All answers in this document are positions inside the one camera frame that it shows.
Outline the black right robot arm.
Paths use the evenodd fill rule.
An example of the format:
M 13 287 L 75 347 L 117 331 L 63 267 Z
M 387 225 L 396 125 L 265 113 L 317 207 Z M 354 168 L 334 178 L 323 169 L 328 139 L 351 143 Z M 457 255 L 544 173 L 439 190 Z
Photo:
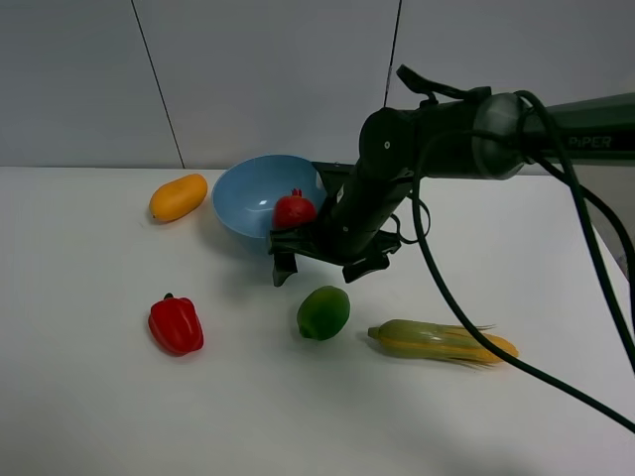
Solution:
M 401 243 L 382 227 L 411 195 L 415 177 L 508 179 L 532 154 L 556 157 L 537 110 L 519 93 L 493 93 L 488 86 L 461 90 L 405 65 L 397 75 L 425 100 L 414 110 L 384 107 L 371 114 L 355 164 L 312 164 L 326 198 L 315 221 L 271 232 L 275 286 L 297 272 L 297 256 L 341 267 L 348 283 L 387 269 Z

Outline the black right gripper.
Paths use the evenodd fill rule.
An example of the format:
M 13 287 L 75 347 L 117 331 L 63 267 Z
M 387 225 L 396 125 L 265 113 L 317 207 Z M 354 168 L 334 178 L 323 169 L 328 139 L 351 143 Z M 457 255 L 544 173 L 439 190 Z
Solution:
M 347 284 L 387 269 L 400 245 L 381 228 L 411 189 L 409 176 L 374 180 L 353 170 L 331 205 L 319 208 L 315 221 L 270 232 L 274 286 L 298 272 L 295 254 L 343 267 Z

